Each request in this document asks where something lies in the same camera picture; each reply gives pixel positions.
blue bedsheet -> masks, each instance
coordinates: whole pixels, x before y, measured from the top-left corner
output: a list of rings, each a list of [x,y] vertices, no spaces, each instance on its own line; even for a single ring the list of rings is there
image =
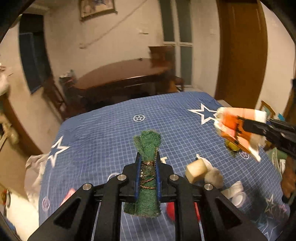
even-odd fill
[[[260,163],[244,152],[230,153],[213,126],[218,107],[206,93],[174,93],[125,101],[65,121],[46,165],[39,198],[40,224],[71,188],[105,183],[111,173],[120,173],[133,163],[137,154],[133,136],[153,129],[162,136],[160,156],[167,157],[176,174],[184,175],[186,165],[198,153],[222,172],[225,187],[241,180],[247,200],[240,210],[268,240],[275,240],[289,214],[281,201],[280,176],[263,150]],[[120,239],[175,240],[165,204],[162,210],[154,219],[122,213]]]

picture frame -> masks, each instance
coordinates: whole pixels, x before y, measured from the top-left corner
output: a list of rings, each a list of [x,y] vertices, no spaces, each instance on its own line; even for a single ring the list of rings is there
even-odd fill
[[[81,21],[109,13],[117,13],[114,0],[79,0]]]

dark doorway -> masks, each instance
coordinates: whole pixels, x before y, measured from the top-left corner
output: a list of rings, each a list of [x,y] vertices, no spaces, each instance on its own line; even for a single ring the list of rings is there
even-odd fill
[[[34,93],[52,75],[45,47],[42,15],[22,15],[19,41],[27,84],[31,93]]]
[[[221,47],[215,99],[254,109],[267,60],[267,30],[256,0],[217,0]]]

green towel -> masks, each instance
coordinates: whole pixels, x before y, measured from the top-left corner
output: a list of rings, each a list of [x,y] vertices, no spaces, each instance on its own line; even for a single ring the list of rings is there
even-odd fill
[[[142,156],[142,162],[154,161],[155,153],[160,146],[161,136],[155,131],[142,131],[140,136],[134,136],[133,142]],[[141,181],[153,178],[154,166],[141,165],[141,173],[144,178]],[[155,180],[143,183],[143,186],[154,187]],[[156,189],[140,188],[139,198],[136,203],[125,203],[125,213],[146,218],[155,218],[160,215],[160,203],[157,201]]]

beige cube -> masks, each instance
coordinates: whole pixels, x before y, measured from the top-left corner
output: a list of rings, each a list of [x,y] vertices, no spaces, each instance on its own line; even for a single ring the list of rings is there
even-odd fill
[[[195,183],[204,179],[207,173],[207,167],[202,159],[198,159],[187,165],[185,176],[190,183]]]

